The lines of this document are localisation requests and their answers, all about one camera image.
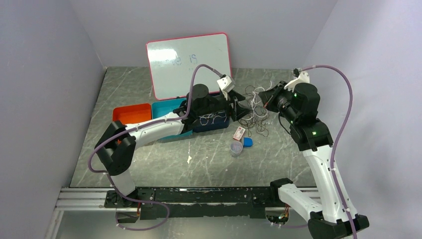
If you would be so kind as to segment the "navy blue tray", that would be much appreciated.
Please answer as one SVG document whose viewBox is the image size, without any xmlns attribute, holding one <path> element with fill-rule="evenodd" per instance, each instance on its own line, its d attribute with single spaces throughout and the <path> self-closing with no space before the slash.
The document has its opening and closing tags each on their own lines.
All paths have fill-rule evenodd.
<svg viewBox="0 0 422 239">
<path fill-rule="evenodd" d="M 229 126 L 229 117 L 225 112 L 225 98 L 222 95 L 193 94 L 191 111 L 198 117 L 193 132 L 206 132 Z"/>
</svg>

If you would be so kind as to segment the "light blue tray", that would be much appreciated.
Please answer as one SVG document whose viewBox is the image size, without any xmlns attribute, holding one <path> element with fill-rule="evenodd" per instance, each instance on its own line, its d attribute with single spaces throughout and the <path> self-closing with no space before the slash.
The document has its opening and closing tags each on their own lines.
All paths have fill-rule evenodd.
<svg viewBox="0 0 422 239">
<path fill-rule="evenodd" d="M 162 117 L 172 112 L 174 109 L 178 108 L 184 100 L 186 100 L 186 98 L 178 98 L 178 99 L 170 99 L 170 100 L 154 102 L 151 105 L 152 119 Z M 193 134 L 193 131 L 191 130 L 183 134 L 167 136 L 167 137 L 161 138 L 161 140 L 171 140 L 178 137 L 189 136 L 192 134 Z"/>
</svg>

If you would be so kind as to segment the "orange tray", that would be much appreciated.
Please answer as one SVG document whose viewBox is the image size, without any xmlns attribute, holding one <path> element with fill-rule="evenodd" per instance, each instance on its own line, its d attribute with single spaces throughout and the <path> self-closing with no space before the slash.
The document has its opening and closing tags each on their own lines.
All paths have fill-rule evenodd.
<svg viewBox="0 0 422 239">
<path fill-rule="evenodd" d="M 117 107 L 112 112 L 112 121 L 134 124 L 152 119 L 151 105 L 148 103 Z"/>
</svg>

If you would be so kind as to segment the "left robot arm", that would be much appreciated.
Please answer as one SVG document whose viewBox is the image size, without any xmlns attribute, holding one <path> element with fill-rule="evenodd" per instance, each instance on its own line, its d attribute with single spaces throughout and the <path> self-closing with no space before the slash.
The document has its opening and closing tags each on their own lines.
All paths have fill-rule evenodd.
<svg viewBox="0 0 422 239">
<path fill-rule="evenodd" d="M 250 107 L 240 104 L 243 100 L 245 97 L 234 90 L 212 96 L 207 86 L 195 84 L 186 100 L 162 117 L 136 124 L 113 121 L 95 149 L 112 184 L 119 191 L 118 201 L 125 207 L 131 207 L 137 202 L 138 193 L 129 172 L 137 148 L 191 131 L 200 125 L 200 118 L 206 115 L 225 112 L 232 121 L 237 121 L 252 111 Z"/>
</svg>

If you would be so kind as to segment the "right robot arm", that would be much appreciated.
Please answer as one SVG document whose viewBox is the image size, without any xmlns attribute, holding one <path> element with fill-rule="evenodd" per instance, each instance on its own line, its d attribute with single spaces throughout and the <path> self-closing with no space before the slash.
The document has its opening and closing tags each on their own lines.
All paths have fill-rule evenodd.
<svg viewBox="0 0 422 239">
<path fill-rule="evenodd" d="M 310 83 L 299 83 L 292 90 L 285 82 L 259 92 L 264 108 L 289 123 L 289 132 L 313 174 L 321 202 L 302 192 L 291 180 L 273 181 L 269 201 L 283 203 L 306 222 L 314 239 L 355 239 L 369 227 L 365 215 L 350 201 L 334 159 L 334 141 L 325 123 L 317 118 L 320 95 Z"/>
</svg>

